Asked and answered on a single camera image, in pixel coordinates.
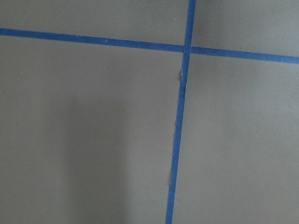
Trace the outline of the blue tape line lengthwise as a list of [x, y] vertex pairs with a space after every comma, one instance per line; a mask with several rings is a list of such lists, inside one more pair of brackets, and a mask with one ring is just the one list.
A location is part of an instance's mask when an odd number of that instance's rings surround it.
[[171, 160], [171, 178], [170, 178], [170, 184], [168, 190], [168, 199], [167, 199], [166, 216], [165, 216], [166, 224], [171, 224], [173, 220], [180, 144], [181, 144], [183, 117], [184, 117], [184, 110], [185, 110], [185, 95], [186, 95], [189, 61], [190, 61], [190, 54], [191, 54], [191, 47], [192, 47], [192, 33], [193, 33], [195, 9], [196, 9], [196, 0], [190, 0], [188, 2], [187, 20], [186, 20], [186, 27], [185, 27], [185, 41], [183, 45], [182, 64], [181, 64], [181, 76], [180, 76], [181, 79], [180, 79], [180, 85], [178, 91], [178, 105], [177, 105], [172, 160]]

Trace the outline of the blue tape line crosswise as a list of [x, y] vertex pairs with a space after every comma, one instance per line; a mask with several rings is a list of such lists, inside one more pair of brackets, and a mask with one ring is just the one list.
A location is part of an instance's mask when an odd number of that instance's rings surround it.
[[[77, 43], [86, 43], [86, 44], [135, 48], [135, 49], [169, 51], [169, 52], [178, 52], [178, 53], [182, 53], [184, 48], [184, 46], [182, 45], [173, 45], [173, 44], [165, 44], [165, 43], [140, 42], [140, 41], [112, 39], [112, 38], [58, 34], [58, 33], [49, 33], [49, 32], [9, 29], [9, 28], [1, 28], [0, 34], [3, 36], [14, 36], [14, 37], [53, 40], [53, 41], [63, 41], [63, 42], [77, 42]], [[227, 50], [227, 49], [191, 47], [191, 53], [198, 54], [198, 55], [221, 56], [221, 57], [231, 57], [231, 58], [269, 61], [269, 62], [278, 62], [278, 63], [291, 63], [291, 64], [299, 63], [299, 58], [295, 56], [283, 56], [283, 55], [254, 53], [254, 52]]]

